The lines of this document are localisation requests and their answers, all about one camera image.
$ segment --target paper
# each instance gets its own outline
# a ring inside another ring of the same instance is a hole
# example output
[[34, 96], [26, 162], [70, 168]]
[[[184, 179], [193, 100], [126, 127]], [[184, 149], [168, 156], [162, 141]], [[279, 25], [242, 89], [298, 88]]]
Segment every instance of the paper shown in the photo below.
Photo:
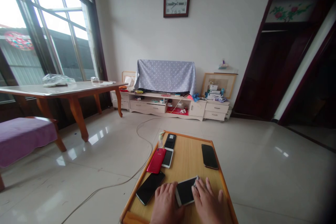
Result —
[[112, 85], [114, 84], [113, 82], [102, 82], [102, 83], [99, 83], [98, 85]]

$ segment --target clock face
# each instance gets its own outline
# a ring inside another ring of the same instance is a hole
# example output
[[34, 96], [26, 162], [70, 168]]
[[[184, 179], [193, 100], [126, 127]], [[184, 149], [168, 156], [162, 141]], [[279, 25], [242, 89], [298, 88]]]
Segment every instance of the clock face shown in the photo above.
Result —
[[166, 0], [166, 15], [187, 13], [187, 0]]

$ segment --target purple cushion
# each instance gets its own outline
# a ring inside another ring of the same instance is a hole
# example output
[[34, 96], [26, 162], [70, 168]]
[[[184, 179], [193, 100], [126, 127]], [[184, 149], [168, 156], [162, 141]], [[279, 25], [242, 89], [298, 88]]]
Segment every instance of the purple cushion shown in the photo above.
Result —
[[0, 123], [0, 167], [7, 167], [35, 148], [56, 139], [57, 132], [52, 122], [16, 118]]

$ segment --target bottle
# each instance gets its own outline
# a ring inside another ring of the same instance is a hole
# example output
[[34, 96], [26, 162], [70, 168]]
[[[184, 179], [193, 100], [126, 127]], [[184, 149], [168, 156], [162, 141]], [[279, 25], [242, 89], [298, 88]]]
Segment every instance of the bottle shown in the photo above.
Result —
[[164, 134], [165, 132], [163, 131], [163, 132], [161, 132], [160, 133], [160, 135], [159, 135], [159, 144], [158, 144], [158, 148], [163, 148], [163, 134]]

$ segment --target polka dot cloth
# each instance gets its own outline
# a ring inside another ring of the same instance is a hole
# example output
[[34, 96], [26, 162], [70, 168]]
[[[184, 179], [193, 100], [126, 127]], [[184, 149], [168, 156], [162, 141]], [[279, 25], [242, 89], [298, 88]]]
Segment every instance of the polka dot cloth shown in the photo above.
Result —
[[191, 95], [195, 93], [194, 62], [139, 59], [136, 75], [135, 89], [169, 93], [189, 91]]

